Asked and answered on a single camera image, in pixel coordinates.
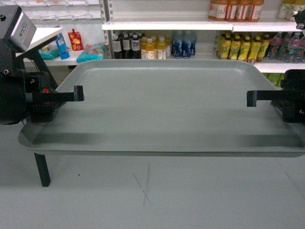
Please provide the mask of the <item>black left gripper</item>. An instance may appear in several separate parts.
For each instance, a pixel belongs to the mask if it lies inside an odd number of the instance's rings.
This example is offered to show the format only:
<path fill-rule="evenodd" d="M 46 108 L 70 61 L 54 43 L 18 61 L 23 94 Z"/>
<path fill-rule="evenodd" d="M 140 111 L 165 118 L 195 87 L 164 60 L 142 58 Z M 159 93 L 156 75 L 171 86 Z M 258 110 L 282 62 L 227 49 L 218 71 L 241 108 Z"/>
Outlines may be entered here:
<path fill-rule="evenodd" d="M 57 93 L 47 72 L 18 71 L 16 76 L 0 75 L 0 124 L 14 125 L 26 117 L 32 122 L 49 122 L 64 102 L 84 101 L 83 86 L 73 92 Z"/>

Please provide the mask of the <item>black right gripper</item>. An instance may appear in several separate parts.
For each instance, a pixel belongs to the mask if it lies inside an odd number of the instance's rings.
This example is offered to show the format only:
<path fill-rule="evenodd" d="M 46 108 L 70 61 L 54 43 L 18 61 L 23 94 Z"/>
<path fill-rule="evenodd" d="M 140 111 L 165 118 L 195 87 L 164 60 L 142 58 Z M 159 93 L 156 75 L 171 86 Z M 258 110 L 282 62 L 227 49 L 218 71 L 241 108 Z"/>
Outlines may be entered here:
<path fill-rule="evenodd" d="M 247 107 L 256 107 L 257 101 L 271 101 L 271 105 L 282 113 L 282 119 L 287 123 L 305 123 L 305 71 L 291 69 L 284 73 L 280 80 L 282 91 L 293 93 L 289 99 L 283 100 L 281 91 L 247 91 Z"/>

